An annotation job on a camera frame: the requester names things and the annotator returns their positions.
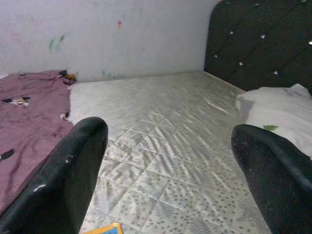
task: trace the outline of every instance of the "bedding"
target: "bedding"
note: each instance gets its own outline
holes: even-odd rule
[[[312,97],[305,87],[262,87],[238,95],[235,105],[246,124],[288,139],[312,159]]]
[[[59,71],[0,79],[0,211],[28,174],[69,132],[70,90]]]
[[[109,125],[81,232],[270,233],[231,151],[242,92],[204,72],[74,84],[69,120]]]

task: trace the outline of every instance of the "green leaf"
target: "green leaf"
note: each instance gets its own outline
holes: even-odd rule
[[[274,131],[274,130],[276,130],[278,127],[275,126],[275,125],[264,125],[263,128],[264,128],[265,130],[268,130],[268,131]]]

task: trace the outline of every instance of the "black headboard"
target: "black headboard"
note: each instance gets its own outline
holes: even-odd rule
[[[224,0],[213,10],[205,71],[243,90],[312,90],[312,0]]]

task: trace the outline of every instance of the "mattress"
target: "mattress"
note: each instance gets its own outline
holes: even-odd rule
[[[70,120],[109,125],[81,231],[270,233],[231,151],[239,93],[204,72],[75,84]]]

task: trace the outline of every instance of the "white quilted mattress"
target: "white quilted mattress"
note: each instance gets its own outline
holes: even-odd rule
[[[81,231],[270,233],[231,151],[238,93],[204,72],[75,84],[70,120],[109,125]]]

